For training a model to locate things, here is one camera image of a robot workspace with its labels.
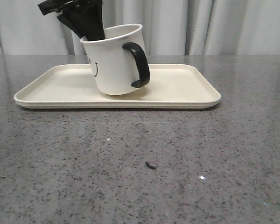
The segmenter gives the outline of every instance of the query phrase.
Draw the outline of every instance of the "tray rim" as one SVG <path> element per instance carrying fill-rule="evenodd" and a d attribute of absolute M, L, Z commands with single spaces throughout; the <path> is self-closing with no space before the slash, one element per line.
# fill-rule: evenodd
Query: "tray rim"
<path fill-rule="evenodd" d="M 45 76 L 48 76 L 51 72 L 54 72 L 54 70 L 64 70 L 67 67 L 69 67 L 70 70 L 91 70 L 90 64 L 62 64 L 58 66 L 54 66 L 44 72 L 42 75 L 40 75 L 38 78 L 36 78 L 34 81 L 26 85 L 24 88 L 19 90 L 14 95 L 14 100 L 17 105 L 20 105 L 24 108 L 29 109 L 60 109 L 60 108 L 89 108 L 89 109 L 95 109 L 95 108 L 171 108 L 171 109 L 206 109 L 211 108 L 219 103 L 221 99 L 221 94 L 209 83 L 209 81 L 199 72 L 197 68 L 191 65 L 187 64 L 149 64 L 149 69 L 168 69 L 170 67 L 178 66 L 180 69 L 194 69 L 196 72 L 199 73 L 200 78 L 203 79 L 204 82 L 206 82 L 210 88 L 217 94 L 217 98 L 212 101 L 207 102 L 199 102 L 199 101 L 190 101 L 190 102 L 184 102 L 184 101 L 162 101 L 162 100 L 114 100 L 113 102 L 110 101 L 62 101 L 62 102 L 56 102 L 56 101 L 28 101 L 28 100 L 22 100 L 18 98 L 18 95 L 21 94 L 23 91 L 28 89 L 30 86 L 32 86 L 34 83 L 38 82 L 40 79 L 44 78 Z"/>

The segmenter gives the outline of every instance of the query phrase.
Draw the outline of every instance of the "white curtain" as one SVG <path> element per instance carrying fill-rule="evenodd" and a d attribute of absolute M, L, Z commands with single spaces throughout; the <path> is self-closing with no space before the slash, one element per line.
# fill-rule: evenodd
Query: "white curtain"
<path fill-rule="evenodd" d="M 0 0 L 0 54 L 85 54 L 43 1 Z M 280 0 L 103 0 L 103 23 L 143 24 L 148 55 L 280 55 Z"/>

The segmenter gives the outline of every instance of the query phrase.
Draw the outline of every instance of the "granite countertop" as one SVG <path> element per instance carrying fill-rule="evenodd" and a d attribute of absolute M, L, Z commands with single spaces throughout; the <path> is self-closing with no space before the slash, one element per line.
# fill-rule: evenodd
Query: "granite countertop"
<path fill-rule="evenodd" d="M 280 56 L 149 62 L 195 66 L 220 104 L 24 109 L 17 91 L 87 58 L 0 56 L 0 224 L 280 224 Z"/>

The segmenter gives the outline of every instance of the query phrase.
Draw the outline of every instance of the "mug rim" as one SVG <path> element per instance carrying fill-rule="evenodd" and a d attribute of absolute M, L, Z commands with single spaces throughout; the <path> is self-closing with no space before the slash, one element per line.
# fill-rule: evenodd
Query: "mug rim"
<path fill-rule="evenodd" d="M 98 41 L 86 41 L 86 40 L 84 40 L 85 39 L 85 36 L 84 36 L 84 37 L 82 37 L 80 39 L 80 42 L 83 43 L 83 44 L 88 44 L 88 43 L 104 43 L 104 42 L 108 42 L 108 41 L 114 41 L 114 40 L 117 40 L 117 39 L 121 39 L 121 38 L 130 36 L 130 35 L 132 35 L 134 33 L 137 33 L 139 30 L 141 30 L 143 28 L 142 24 L 139 24 L 139 23 L 129 23 L 129 24 L 123 24 L 123 25 L 118 25 L 118 26 L 114 26 L 114 27 L 108 27 L 108 28 L 106 28 L 104 30 L 115 29 L 115 28 L 119 28 L 119 27 L 131 27 L 131 26 L 136 26 L 138 28 L 133 30 L 132 32 L 127 33 L 127 34 L 123 34 L 123 35 L 112 37 L 112 38 L 108 38 L 108 39 L 98 40 Z"/>

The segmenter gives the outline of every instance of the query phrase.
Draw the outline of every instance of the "tray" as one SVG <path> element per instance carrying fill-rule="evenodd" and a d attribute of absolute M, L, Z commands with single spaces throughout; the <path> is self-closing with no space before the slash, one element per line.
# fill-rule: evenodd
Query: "tray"
<path fill-rule="evenodd" d="M 25 108 L 180 108 L 216 105 L 220 93 L 193 66 L 150 64 L 148 85 L 120 96 L 101 93 L 89 64 L 51 68 L 17 92 L 16 103 Z"/>

